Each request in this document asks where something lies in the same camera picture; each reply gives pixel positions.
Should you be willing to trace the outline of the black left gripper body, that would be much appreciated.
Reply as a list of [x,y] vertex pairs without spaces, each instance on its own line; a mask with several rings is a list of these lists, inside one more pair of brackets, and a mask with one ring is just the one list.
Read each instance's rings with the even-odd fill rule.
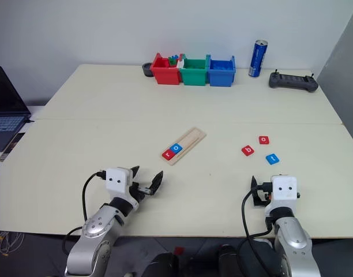
[[142,202],[145,196],[152,194],[152,191],[149,188],[140,186],[138,182],[132,182],[132,185],[129,188],[129,193],[138,203]]

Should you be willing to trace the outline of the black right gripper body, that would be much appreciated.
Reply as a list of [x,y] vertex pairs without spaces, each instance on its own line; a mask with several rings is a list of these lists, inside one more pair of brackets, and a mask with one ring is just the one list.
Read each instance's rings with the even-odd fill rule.
[[273,192],[273,185],[271,182],[263,182],[259,185],[260,188],[256,191],[256,199],[266,200],[266,206],[271,202],[271,194]]

